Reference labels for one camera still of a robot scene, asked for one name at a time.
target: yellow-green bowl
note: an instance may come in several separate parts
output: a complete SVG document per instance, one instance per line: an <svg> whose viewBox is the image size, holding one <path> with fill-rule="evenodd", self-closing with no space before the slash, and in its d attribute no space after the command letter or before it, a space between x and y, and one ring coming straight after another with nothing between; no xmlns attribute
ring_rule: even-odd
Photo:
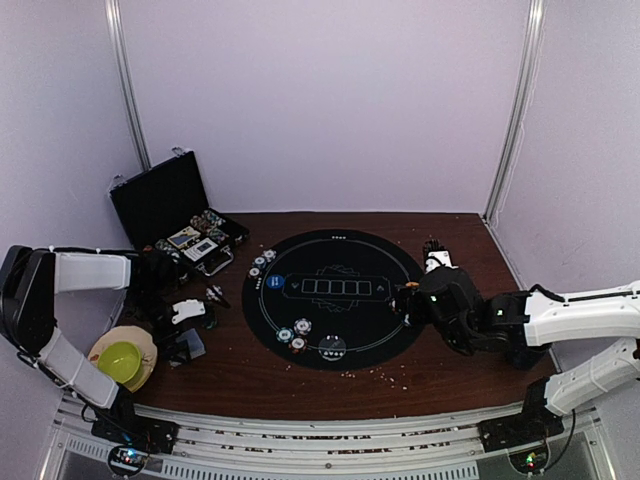
<svg viewBox="0 0 640 480"><path fill-rule="evenodd" d="M118 383L131 380L142 364L140 350L130 342L109 345L98 358L98 369Z"/></svg>

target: beige plate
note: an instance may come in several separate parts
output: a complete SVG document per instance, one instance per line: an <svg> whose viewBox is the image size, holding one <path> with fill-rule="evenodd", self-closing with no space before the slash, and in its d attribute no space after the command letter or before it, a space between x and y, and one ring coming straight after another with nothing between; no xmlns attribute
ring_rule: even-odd
<svg viewBox="0 0 640 480"><path fill-rule="evenodd" d="M131 342L142 354L142 364L140 366L142 372L126 383L131 392L139 390L142 385L149 379L151 372L158 361L158 349L153 343L151 335L140 327L116 327L105 333L89 352L89 361L98 368L98 359L105 349L116 342Z"/></svg>

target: wooden table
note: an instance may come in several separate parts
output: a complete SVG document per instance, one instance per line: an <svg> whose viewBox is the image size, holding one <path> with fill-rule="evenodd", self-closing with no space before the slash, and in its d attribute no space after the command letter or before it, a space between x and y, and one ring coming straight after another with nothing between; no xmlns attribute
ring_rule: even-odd
<svg viewBox="0 0 640 480"><path fill-rule="evenodd" d="M349 373L299 367L271 353L242 314L242 284L254 257L289 236L323 228L369 232L404 248L421 262L422 245L439 239L484 296L517 290L491 236L477 215L397 213L283 213L231 215L251 230L236 261L215 277L232 309L220 309L219 326L200 329L207 354L189 365L156 367L135 394L141 404L234 417L348 420L427 415L498 406L522 400L526 386L554 373L548 356L531 372L501 355L463 357L427 327L403 354ZM203 296L196 283L180 292Z"/></svg>

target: white wall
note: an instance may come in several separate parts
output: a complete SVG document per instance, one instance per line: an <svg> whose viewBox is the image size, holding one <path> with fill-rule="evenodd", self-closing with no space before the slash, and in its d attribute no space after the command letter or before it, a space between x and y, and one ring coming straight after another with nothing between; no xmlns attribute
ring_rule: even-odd
<svg viewBox="0 0 640 480"><path fill-rule="evenodd" d="M530 286L640 278L640 2L549 2L524 140L498 238ZM571 368L612 340L555 348ZM605 396L621 478L640 478L640 385Z"/></svg>
<svg viewBox="0 0 640 480"><path fill-rule="evenodd" d="M152 162L222 211L480 212L528 2L123 0Z"/></svg>
<svg viewBox="0 0 640 480"><path fill-rule="evenodd" d="M104 2L0 0L0 255L31 246L126 246L106 196L136 171ZM87 350L113 295L63 297L56 316ZM59 392L0 339L2 478L33 478Z"/></svg>

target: black round mat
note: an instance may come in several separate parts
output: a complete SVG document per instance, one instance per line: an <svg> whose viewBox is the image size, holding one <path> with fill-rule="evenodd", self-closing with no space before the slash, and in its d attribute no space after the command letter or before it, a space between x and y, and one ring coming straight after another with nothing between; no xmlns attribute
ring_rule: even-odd
<svg viewBox="0 0 640 480"><path fill-rule="evenodd" d="M355 370L389 360L422 331L405 328L389 307L393 289L423 272L383 238L353 230L317 230L272 247L261 276L247 278L242 306L251 330L289 362L320 370ZM276 332L311 321L307 350L294 354Z"/></svg>

